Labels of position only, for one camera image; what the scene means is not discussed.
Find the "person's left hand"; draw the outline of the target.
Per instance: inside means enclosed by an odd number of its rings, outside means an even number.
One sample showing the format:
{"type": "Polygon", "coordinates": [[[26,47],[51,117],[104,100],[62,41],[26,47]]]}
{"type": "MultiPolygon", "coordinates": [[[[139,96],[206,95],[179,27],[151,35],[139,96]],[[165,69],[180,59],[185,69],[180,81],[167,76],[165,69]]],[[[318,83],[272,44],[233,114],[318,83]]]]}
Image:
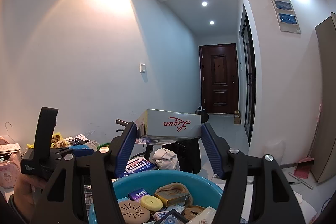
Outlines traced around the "person's left hand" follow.
{"type": "Polygon", "coordinates": [[[20,174],[14,187],[14,203],[20,214],[28,220],[33,216],[35,204],[33,188],[44,189],[47,182],[37,176],[20,174]]]}

